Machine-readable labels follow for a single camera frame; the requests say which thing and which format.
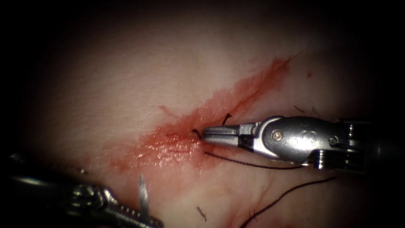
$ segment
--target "cut suture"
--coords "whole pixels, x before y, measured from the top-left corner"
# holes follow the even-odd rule
[[[49,163],[49,166],[51,169],[56,169],[59,171],[70,171],[70,170],[74,170],[76,173],[80,173],[80,174],[85,174],[88,175],[89,173],[82,168],[78,168],[78,167],[73,167],[73,166],[68,166],[68,165],[63,165],[61,163]]]
[[[200,135],[200,133],[197,131],[197,129],[193,129],[192,132],[194,132],[194,133],[197,135],[197,137],[198,137],[199,139],[201,139],[201,135]]]
[[[294,190],[297,190],[297,189],[299,189],[299,188],[305,187],[305,186],[321,184],[321,183],[325,183],[325,182],[328,182],[328,181],[332,181],[332,180],[334,180],[334,179],[336,179],[336,177],[330,177],[330,178],[324,179],[324,180],[308,182],[308,183],[304,183],[304,184],[301,184],[301,185],[297,185],[297,186],[295,186],[295,187],[293,187],[293,188],[287,190],[286,192],[284,192],[283,194],[281,194],[281,196],[279,196],[276,200],[274,200],[272,203],[270,203],[269,205],[267,205],[265,208],[259,210],[259,211],[256,212],[256,213],[253,213],[252,217],[249,217],[249,218],[240,226],[240,228],[245,228],[245,227],[248,225],[248,223],[249,223],[250,221],[252,221],[254,218],[256,218],[259,214],[261,214],[261,213],[267,211],[268,209],[270,209],[272,206],[274,206],[276,203],[278,203],[278,202],[279,202],[284,196],[286,196],[288,193],[290,193],[290,192],[292,192],[292,191],[294,191]]]
[[[200,215],[204,218],[204,221],[207,221],[207,217],[205,216],[205,214],[203,213],[203,211],[201,210],[201,208],[199,206],[197,207],[197,210],[200,213]]]
[[[227,113],[227,116],[225,116],[225,119],[222,121],[222,125],[225,125],[225,122],[227,121],[227,119],[231,118],[232,115]]]
[[[312,106],[312,112],[316,114],[316,116],[318,118],[321,118],[321,116],[319,115],[319,113],[315,110],[315,108]]]
[[[222,159],[222,160],[225,160],[225,161],[233,162],[233,163],[236,163],[236,164],[241,164],[241,165],[244,165],[244,166],[252,166],[252,167],[257,167],[257,168],[276,169],[276,170],[288,170],[288,169],[297,169],[297,168],[303,168],[303,167],[304,167],[304,166],[293,166],[293,167],[260,166],[260,165],[255,165],[255,164],[252,164],[252,163],[247,163],[247,162],[242,162],[242,161],[230,159],[230,158],[227,158],[227,157],[222,157],[222,156],[219,156],[219,155],[216,155],[216,154],[207,152],[207,151],[204,151],[204,154],[209,155],[209,156],[212,156],[212,157],[216,157],[216,158],[219,158],[219,159]]]
[[[299,109],[297,106],[294,105],[294,108],[296,108],[298,111],[302,112],[303,114],[305,114],[304,110]]]

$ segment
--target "blood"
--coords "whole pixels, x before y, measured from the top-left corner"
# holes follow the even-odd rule
[[[166,106],[159,106],[174,123],[157,126],[153,131],[141,135],[139,140],[123,139],[107,142],[104,150],[116,150],[119,156],[109,157],[109,166],[118,173],[133,167],[179,166],[187,163],[198,169],[216,167],[221,161],[204,154],[216,151],[222,156],[238,153],[238,149],[224,149],[200,141],[192,132],[201,131],[210,125],[221,125],[227,113],[237,120],[247,113],[249,107],[264,93],[282,86],[289,72],[290,59],[275,58],[264,70],[236,82],[231,90],[217,91],[188,115],[175,115]]]

